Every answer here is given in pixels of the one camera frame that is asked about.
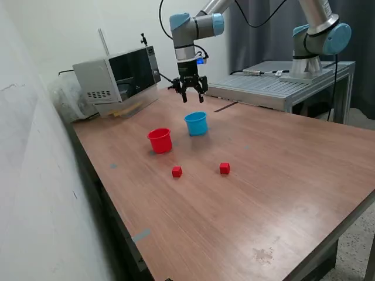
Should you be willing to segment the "black two-finger gripper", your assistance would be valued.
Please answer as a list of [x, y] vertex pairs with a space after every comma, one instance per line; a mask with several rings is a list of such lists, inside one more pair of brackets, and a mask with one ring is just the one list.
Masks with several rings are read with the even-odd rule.
[[199, 94], [199, 102], [204, 102], [204, 95], [208, 91], [206, 76], [199, 77], [196, 59], [178, 61], [179, 78], [173, 80], [173, 88], [180, 94], [184, 103], [188, 101], [186, 90], [188, 87], [196, 88]]

